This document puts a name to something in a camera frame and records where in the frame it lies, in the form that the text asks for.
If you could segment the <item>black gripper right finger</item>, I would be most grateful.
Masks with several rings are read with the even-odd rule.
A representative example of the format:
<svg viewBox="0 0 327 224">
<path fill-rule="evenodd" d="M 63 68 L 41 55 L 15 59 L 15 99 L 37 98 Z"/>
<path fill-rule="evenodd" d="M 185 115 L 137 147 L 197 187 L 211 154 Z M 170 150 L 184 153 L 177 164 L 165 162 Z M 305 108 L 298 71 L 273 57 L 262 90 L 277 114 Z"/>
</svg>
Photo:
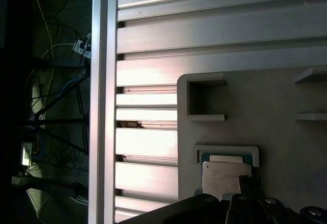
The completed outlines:
<svg viewBox="0 0 327 224">
<path fill-rule="evenodd" d="M 306 206 L 296 213 L 281 201 L 268 197 L 261 187 L 260 177 L 251 177 L 250 180 L 252 196 L 271 223 L 326 223 L 326 209 Z"/>
</svg>

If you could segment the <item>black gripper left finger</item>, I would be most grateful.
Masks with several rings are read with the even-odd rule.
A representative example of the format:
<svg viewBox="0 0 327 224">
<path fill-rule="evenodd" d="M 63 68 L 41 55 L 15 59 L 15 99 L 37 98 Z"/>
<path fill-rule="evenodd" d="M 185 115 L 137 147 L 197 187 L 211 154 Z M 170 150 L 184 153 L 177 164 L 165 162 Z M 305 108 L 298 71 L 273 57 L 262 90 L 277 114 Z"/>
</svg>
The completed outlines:
<svg viewBox="0 0 327 224">
<path fill-rule="evenodd" d="M 220 201 L 213 195 L 202 193 L 122 223 L 251 223 L 251 207 L 247 204 L 252 179 L 238 177 L 242 193 L 233 194 L 229 201 Z"/>
</svg>

